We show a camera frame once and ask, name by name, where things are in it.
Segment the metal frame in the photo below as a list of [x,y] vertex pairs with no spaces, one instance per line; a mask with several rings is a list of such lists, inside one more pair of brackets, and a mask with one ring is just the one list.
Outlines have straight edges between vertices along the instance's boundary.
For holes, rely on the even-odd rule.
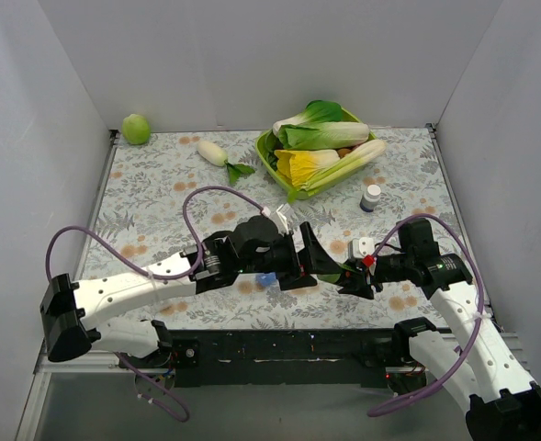
[[[463,221],[459,206],[456,202],[456,197],[452,190],[450,181],[448,179],[447,171],[445,170],[443,157],[442,157],[439,145],[437,143],[437,139],[435,138],[435,125],[428,124],[426,128],[430,132],[430,137],[432,138],[432,143],[434,145],[435,152],[440,164],[440,168],[444,176],[445,184],[447,185],[448,193],[452,200],[452,205],[456,212],[458,224],[462,231],[462,235],[464,237],[466,247],[472,253],[472,247],[471,247],[468,235],[466,233],[464,221]],[[100,211],[105,189],[107,187],[108,176],[109,176],[109,173],[110,173],[110,170],[115,158],[115,153],[117,152],[118,140],[119,140],[118,131],[112,130],[111,145],[107,154],[105,165],[103,167],[102,175],[101,175],[99,186],[96,193],[95,202],[93,204],[93,209],[88,220],[89,228],[94,228],[96,225],[98,213]],[[76,269],[74,272],[74,279],[81,278],[82,273],[84,272],[85,262],[88,255],[88,249],[90,246],[90,241],[91,240],[88,237],[85,239],[85,243],[80,255],[80,259],[78,261],[78,265],[76,266]],[[485,304],[487,305],[489,304],[488,297],[486,296],[486,290],[485,290]],[[504,333],[502,334],[502,337],[507,343],[507,345],[509,346],[509,348],[511,349],[511,351],[513,352],[514,356],[517,358],[517,360],[525,368],[527,368],[527,360],[524,356],[523,349],[521,347],[517,334]],[[448,342],[452,342],[456,340],[452,334],[444,334],[444,339]],[[45,402],[48,388],[50,386],[52,373],[128,373],[126,369],[120,369],[118,367],[117,358],[110,353],[91,352],[91,353],[86,354],[85,356],[81,356],[70,362],[57,364],[57,363],[51,363],[50,361],[48,361],[45,355],[44,349],[45,348],[42,347],[42,350],[40,351],[40,354],[39,354],[39,360],[36,366],[34,379],[31,385],[31,390],[29,392],[28,400],[27,400],[27,403],[26,403],[26,406],[21,418],[21,422],[19,424],[19,428],[17,429],[16,441],[29,441],[35,438],[35,434],[37,432],[37,428],[39,424],[39,419],[41,417],[41,413],[43,410],[43,404]],[[390,373],[402,372],[404,370],[406,370],[406,368],[404,367],[388,367],[387,368],[387,371]],[[161,369],[142,369],[142,371],[149,374],[150,373],[156,374],[156,373],[162,372]]]

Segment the white radish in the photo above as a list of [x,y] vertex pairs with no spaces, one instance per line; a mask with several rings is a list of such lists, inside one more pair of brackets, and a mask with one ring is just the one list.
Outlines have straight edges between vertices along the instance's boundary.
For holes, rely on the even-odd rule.
[[198,154],[217,167],[223,167],[227,163],[227,154],[214,142],[199,141],[197,151]]

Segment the table surface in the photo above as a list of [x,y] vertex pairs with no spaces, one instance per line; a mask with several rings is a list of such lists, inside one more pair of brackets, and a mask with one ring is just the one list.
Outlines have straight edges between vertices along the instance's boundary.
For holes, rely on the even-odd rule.
[[[327,252],[344,261],[347,242],[369,236],[377,241],[395,222],[412,213],[439,216],[460,232],[456,213],[427,129],[374,129],[388,143],[386,153],[345,182],[293,209],[299,221],[309,221]],[[194,188],[228,185],[227,172],[197,153],[199,139],[216,142],[231,162],[249,164],[256,172],[235,188],[275,209],[286,193],[266,172],[254,151],[260,131],[154,133],[149,144],[116,144],[95,230],[134,263],[146,266],[187,245],[191,236],[181,208]],[[358,204],[366,185],[376,183],[383,195],[373,213]],[[241,199],[222,192],[198,195],[189,212],[201,237],[232,230],[256,214]],[[457,252],[449,235],[434,225],[443,252]],[[296,235],[299,246],[302,241]],[[82,278],[108,277],[127,270],[116,258],[92,242]],[[388,284],[374,300],[338,294],[334,286],[282,292],[277,284],[263,288],[254,275],[241,275],[232,287],[129,311],[133,319],[157,319],[170,329],[315,329],[390,328],[396,322],[425,316],[446,326],[420,290],[409,283]]]

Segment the blue object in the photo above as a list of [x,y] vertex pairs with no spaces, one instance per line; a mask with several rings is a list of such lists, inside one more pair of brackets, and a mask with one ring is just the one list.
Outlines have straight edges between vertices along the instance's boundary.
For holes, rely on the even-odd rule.
[[369,209],[368,207],[365,207],[362,202],[360,202],[360,208],[366,213],[371,213],[372,211],[374,211],[374,209]]
[[270,285],[276,282],[276,273],[258,274],[255,277],[255,281],[264,288],[268,288]]

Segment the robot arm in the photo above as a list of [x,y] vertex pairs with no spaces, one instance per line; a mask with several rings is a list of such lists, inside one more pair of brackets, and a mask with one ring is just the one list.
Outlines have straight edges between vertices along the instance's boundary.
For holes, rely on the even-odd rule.
[[[190,267],[176,253],[144,269],[179,274]],[[91,348],[145,357],[158,350],[158,334],[150,322],[118,316],[151,303],[196,294],[189,277],[153,280],[133,272],[96,280],[71,282],[67,274],[52,279],[40,306],[48,359],[66,361]]]
[[[475,441],[541,441],[541,387],[515,359],[486,312],[477,310],[477,290],[462,260],[440,255],[427,220],[399,229],[400,254],[380,256],[371,284],[410,280],[444,317],[464,348],[480,318],[479,334],[467,362],[444,383],[465,413]],[[397,345],[406,360],[417,360],[440,379],[458,354],[432,323],[413,319],[395,326]]]

